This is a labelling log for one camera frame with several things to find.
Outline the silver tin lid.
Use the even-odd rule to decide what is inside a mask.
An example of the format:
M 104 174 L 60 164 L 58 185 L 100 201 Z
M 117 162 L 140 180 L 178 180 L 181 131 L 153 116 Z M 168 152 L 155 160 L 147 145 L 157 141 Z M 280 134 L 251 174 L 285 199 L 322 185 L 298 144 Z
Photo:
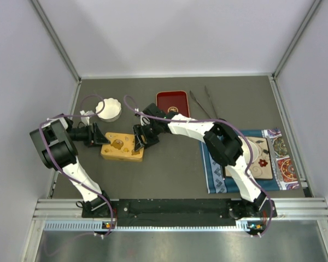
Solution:
M 124 134 L 124 133 L 112 133 L 107 132 L 105 134 L 106 138 L 110 141 L 110 144 L 102 145 L 101 155 L 110 154 L 110 155 L 139 155 L 144 153 L 144 149 L 139 151 L 134 151 L 134 135 L 133 134 Z

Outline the white scalloped dish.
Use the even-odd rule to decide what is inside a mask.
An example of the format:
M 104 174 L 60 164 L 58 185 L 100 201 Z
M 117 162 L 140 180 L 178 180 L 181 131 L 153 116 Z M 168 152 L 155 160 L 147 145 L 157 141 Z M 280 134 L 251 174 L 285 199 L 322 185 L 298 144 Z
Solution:
M 104 122 L 114 122 L 121 115 L 121 103 L 114 98 L 106 98 L 95 107 L 97 116 Z

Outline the metal tongs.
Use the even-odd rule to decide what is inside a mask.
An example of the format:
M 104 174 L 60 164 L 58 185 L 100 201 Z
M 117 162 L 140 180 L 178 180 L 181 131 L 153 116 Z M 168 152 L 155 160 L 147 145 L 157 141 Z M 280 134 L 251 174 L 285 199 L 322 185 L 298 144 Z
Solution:
M 192 90 L 189 90 L 189 96 L 192 101 L 204 112 L 208 118 L 218 119 L 218 112 L 213 102 L 213 97 L 207 86 L 204 86 L 205 100 L 203 101 L 201 97 L 197 96 Z

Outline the gold cookie tin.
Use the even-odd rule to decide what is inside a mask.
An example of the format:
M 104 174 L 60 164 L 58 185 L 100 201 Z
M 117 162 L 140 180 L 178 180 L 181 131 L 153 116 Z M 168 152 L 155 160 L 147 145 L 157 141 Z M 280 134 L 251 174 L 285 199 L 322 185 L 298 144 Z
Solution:
M 126 161 L 126 162 L 142 162 L 143 161 L 143 155 L 110 155 L 110 154 L 102 154 L 101 155 L 103 159 L 105 160 L 117 160 L 117 161 Z

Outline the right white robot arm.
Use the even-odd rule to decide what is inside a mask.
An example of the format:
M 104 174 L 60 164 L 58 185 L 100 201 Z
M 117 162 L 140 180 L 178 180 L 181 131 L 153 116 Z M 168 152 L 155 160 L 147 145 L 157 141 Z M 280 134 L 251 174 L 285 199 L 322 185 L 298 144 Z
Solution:
M 249 168 L 253 150 L 242 134 L 224 120 L 199 121 L 178 112 L 168 113 L 152 103 L 143 111 L 135 108 L 140 124 L 133 126 L 135 151 L 148 148 L 159 142 L 159 134 L 187 136 L 206 145 L 211 158 L 231 174 L 244 200 L 247 214 L 257 216 L 264 210 L 265 192 L 256 183 Z

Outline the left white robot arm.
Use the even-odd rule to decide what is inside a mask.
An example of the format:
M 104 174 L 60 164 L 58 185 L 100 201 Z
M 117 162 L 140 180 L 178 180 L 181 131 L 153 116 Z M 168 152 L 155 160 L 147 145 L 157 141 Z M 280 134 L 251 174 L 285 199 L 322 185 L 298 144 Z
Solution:
M 60 114 L 47 119 L 40 127 L 30 132 L 32 142 L 43 164 L 66 175 L 79 191 L 82 201 L 76 203 L 82 209 L 83 218 L 112 218 L 113 203 L 100 186 L 93 181 L 78 159 L 74 142 L 83 142 L 87 147 L 109 144 L 98 125 L 73 127 L 73 121 Z

